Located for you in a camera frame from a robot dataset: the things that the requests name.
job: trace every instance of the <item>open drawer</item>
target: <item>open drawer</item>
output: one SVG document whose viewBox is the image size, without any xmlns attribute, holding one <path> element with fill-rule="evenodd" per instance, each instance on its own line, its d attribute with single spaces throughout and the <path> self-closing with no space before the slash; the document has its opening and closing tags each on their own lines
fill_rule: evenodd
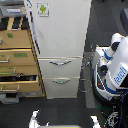
<svg viewBox="0 0 128 128">
<path fill-rule="evenodd" d="M 0 67 L 0 76 L 38 75 L 36 65 Z"/>
<path fill-rule="evenodd" d="M 7 82 L 0 82 L 0 93 L 10 93 L 10 92 L 36 92 L 40 91 L 39 77 L 38 76 L 24 76 L 26 79 L 8 77 L 5 78 Z"/>
<path fill-rule="evenodd" d="M 0 50 L 0 66 L 35 65 L 31 49 Z"/>
</svg>

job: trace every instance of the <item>refrigerator door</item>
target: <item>refrigerator door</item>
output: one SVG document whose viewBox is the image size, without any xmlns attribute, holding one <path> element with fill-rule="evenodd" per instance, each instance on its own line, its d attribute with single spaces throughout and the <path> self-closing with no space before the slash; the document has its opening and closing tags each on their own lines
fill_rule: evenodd
<svg viewBox="0 0 128 128">
<path fill-rule="evenodd" d="M 91 0 L 25 0 L 25 6 L 38 57 L 82 56 Z"/>
</svg>

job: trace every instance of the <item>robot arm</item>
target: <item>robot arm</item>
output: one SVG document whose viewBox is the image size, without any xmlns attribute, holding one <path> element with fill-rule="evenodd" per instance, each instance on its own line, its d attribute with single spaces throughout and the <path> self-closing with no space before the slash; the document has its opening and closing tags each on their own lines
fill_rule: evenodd
<svg viewBox="0 0 128 128">
<path fill-rule="evenodd" d="M 111 46 L 97 47 L 92 69 L 95 89 L 107 101 L 120 98 L 128 89 L 128 37 L 112 36 Z"/>
</svg>

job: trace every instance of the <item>green sticker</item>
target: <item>green sticker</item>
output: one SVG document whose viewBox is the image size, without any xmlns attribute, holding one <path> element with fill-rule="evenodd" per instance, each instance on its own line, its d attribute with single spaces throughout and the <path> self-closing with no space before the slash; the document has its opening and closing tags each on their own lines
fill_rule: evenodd
<svg viewBox="0 0 128 128">
<path fill-rule="evenodd" d="M 13 68 L 9 68 L 9 69 L 13 69 Z"/>
<path fill-rule="evenodd" d="M 27 53 L 13 53 L 14 57 L 28 57 Z"/>
<path fill-rule="evenodd" d="M 5 55 L 0 55 L 1 57 L 6 57 Z"/>
<path fill-rule="evenodd" d="M 40 11 L 42 11 L 42 13 L 44 13 L 46 11 L 46 7 L 44 5 L 41 5 Z"/>
<path fill-rule="evenodd" d="M 13 34 L 12 33 L 7 33 L 8 38 L 13 38 Z"/>
</svg>

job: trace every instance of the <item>wooden cabinet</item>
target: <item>wooden cabinet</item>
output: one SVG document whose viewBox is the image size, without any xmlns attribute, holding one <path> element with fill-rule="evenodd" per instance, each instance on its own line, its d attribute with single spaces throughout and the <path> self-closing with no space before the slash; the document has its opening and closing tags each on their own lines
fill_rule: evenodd
<svg viewBox="0 0 128 128">
<path fill-rule="evenodd" d="M 29 28 L 12 30 L 14 19 L 9 18 L 7 30 L 0 31 L 0 93 L 43 96 L 43 82 Z"/>
</svg>

